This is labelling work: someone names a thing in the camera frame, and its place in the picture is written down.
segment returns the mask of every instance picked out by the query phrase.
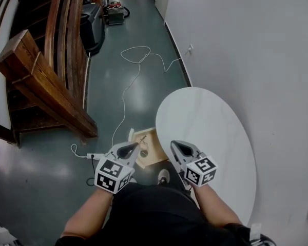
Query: gray floor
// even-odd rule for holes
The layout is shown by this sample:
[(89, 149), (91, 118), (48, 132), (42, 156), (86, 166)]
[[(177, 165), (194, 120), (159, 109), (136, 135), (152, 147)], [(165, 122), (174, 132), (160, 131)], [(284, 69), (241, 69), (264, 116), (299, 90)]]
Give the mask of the gray floor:
[[(91, 161), (75, 157), (70, 146), (76, 143), (79, 154), (103, 153), (110, 148), (113, 132), (123, 118), (122, 92), (138, 71), (138, 65), (123, 60), (120, 52), (149, 46), (166, 65), (177, 57), (154, 1), (121, 1), (131, 15), (124, 25), (106, 29), (103, 47), (90, 67), (88, 113), (98, 124), (99, 137), (82, 145), (69, 130), (43, 131), (25, 134), (20, 149), (0, 140), (0, 223), (24, 245), (53, 245), (67, 219), (95, 189), (85, 183), (93, 175)], [(126, 56), (139, 60), (145, 53), (145, 49), (136, 49)], [(161, 60), (149, 56), (125, 94), (126, 119), (114, 143), (127, 141), (130, 128), (154, 127), (162, 100), (183, 87), (186, 82), (178, 62), (164, 73)], [(136, 170), (138, 183), (156, 181), (155, 176)]]

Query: white round table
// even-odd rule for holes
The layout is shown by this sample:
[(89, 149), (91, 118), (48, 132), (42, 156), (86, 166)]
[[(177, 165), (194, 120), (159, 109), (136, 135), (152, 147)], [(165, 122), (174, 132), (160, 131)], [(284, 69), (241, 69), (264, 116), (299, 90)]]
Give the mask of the white round table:
[(209, 185), (247, 225), (256, 196), (256, 165), (246, 132), (230, 106), (205, 89), (179, 89), (161, 103), (156, 130), (177, 172), (172, 140), (192, 143), (213, 157), (219, 168)]

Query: white wall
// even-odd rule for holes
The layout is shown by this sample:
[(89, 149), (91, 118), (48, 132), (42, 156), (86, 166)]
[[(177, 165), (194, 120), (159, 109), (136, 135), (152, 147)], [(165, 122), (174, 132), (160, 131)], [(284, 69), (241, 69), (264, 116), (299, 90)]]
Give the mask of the white wall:
[(222, 97), (252, 143), (251, 222), (308, 245), (308, 0), (169, 0), (166, 22), (194, 86)]
[[(2, 9), (7, 0), (4, 0), (0, 8), (0, 16)], [(6, 9), (1, 28), (0, 28), (0, 53), (4, 48), (6, 42), (9, 40), (9, 33), (15, 15), (15, 11), (18, 6), (18, 0), (10, 0), (8, 7)], [(7, 105), (7, 94), (6, 94), (6, 79), (0, 73), (0, 125), (10, 129), (10, 117)]]

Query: shoe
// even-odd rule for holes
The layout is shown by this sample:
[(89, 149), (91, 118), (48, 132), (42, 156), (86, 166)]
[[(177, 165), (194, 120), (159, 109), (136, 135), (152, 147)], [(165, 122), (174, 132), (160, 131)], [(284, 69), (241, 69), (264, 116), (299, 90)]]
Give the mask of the shoe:
[(129, 183), (137, 183), (137, 181), (131, 177), (131, 179), (129, 180)]
[(161, 184), (167, 184), (170, 182), (170, 173), (167, 170), (161, 170), (159, 173), (159, 183)]

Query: wooden banister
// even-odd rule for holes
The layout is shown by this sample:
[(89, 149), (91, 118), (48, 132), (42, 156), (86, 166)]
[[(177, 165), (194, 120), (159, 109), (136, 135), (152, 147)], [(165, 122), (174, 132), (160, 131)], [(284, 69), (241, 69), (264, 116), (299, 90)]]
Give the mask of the wooden banister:
[(67, 79), (73, 96), (83, 102), (83, 76), (85, 74), (86, 52), (80, 38), (80, 22), (83, 0), (72, 0), (67, 30)]
[(53, 67), (54, 37), (56, 29), (56, 21), (61, 0), (51, 0), (49, 10), (46, 36), (45, 36), (45, 58), (50, 67)]
[(28, 30), (8, 41), (0, 54), (0, 72), (28, 99), (85, 137), (97, 136), (97, 125), (59, 80)]
[(65, 38), (66, 38), (66, 26), (67, 18), (71, 0), (63, 1), (63, 8), (60, 19), (60, 26), (58, 32), (57, 43), (57, 75), (65, 84)]

